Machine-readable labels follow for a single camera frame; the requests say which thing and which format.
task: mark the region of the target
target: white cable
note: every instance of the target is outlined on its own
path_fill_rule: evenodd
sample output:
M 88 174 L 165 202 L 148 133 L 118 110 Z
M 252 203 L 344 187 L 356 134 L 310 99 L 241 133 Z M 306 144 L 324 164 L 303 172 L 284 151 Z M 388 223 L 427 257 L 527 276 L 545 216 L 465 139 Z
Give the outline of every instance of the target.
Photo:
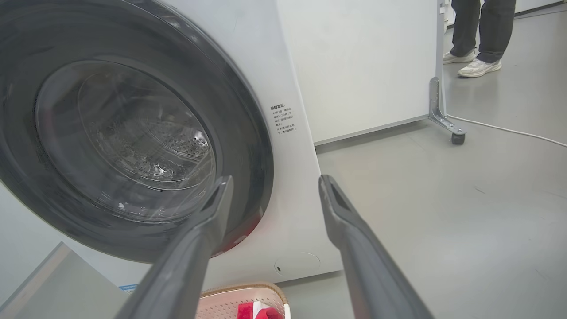
M 551 143 L 555 143 L 555 144 L 557 144 L 557 145 L 561 145 L 561 146 L 564 146 L 564 147 L 567 148 L 567 144 L 563 144 L 563 143 L 561 143 L 561 142 L 554 141 L 554 140 L 552 140 L 552 139 L 550 139 L 550 138 L 547 138 L 547 137 L 543 137 L 543 136 L 539 136 L 539 135 L 535 135 L 535 134 L 524 133 L 524 132 L 520 132 L 520 131 L 514 131 L 513 129 L 507 129 L 507 128 L 498 127 L 498 126 L 494 126 L 494 125 L 490 125 L 490 124 L 485 124 L 485 123 L 481 123 L 481 122 L 477 122 L 477 121 L 471 121 L 471 120 L 467 120 L 467 119 L 462 119 L 462 118 L 460 118 L 460 117 L 452 116 L 452 115 L 449 115 L 449 114 L 445 114 L 445 115 L 448 116 L 448 117 L 450 117 L 450 118 L 452 118 L 452 119 L 459 120 L 459 121 L 463 121 L 463 122 L 469 122 L 469 123 L 472 123 L 472 124 L 478 124 L 478 125 L 483 125 L 483 126 L 486 126 L 486 127 L 492 127 L 492 128 L 495 128 L 495 129 L 501 129 L 501 130 L 503 130 L 503 131 L 507 131 L 507 132 L 511 132 L 511 133 L 516 133 L 516 134 L 520 134 L 520 135 L 525 135 L 525 136 L 531 136 L 531 137 L 539 138 L 540 140 L 544 140 L 544 141 L 548 141 L 548 142 L 551 142 Z

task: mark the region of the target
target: washing machine door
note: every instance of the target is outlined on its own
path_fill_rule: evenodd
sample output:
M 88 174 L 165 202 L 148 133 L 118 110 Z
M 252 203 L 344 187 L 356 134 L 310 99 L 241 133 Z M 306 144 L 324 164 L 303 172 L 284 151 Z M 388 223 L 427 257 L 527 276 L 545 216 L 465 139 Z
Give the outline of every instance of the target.
M 242 79 L 154 1 L 0 0 L 0 178 L 71 238 L 153 262 L 232 175 L 226 251 L 259 222 L 273 182 Z

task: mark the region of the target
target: caster wheel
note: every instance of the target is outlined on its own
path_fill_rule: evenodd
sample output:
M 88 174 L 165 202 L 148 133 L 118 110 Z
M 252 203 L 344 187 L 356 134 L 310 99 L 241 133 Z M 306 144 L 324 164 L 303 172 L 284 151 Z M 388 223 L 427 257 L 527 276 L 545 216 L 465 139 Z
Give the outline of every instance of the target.
M 463 145 L 464 144 L 464 134 L 457 135 L 457 134 L 453 133 L 453 135 L 451 135 L 451 143 L 453 143 L 454 145 Z

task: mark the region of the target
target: red fabric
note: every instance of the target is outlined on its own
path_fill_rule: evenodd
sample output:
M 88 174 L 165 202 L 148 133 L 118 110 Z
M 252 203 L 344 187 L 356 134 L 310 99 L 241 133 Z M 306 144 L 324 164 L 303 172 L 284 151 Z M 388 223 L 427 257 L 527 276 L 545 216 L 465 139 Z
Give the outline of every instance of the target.
M 266 308 L 260 310 L 255 319 L 282 319 L 282 316 L 274 308 Z
M 265 308 L 258 312 L 256 318 L 254 316 L 254 303 L 246 303 L 238 305 L 238 314 L 236 319 L 282 319 L 280 313 L 274 308 Z
M 254 303 L 246 303 L 238 305 L 238 314 L 236 319 L 254 319 Z

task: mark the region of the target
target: red cloth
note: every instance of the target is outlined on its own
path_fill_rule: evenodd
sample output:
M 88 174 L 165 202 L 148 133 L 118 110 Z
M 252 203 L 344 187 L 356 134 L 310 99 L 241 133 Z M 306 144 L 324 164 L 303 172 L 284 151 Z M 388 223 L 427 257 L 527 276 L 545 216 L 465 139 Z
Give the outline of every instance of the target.
M 236 319 L 282 319 L 280 313 L 274 308 L 270 308 L 261 302 L 256 302 L 257 313 L 254 316 L 254 303 L 238 305 Z

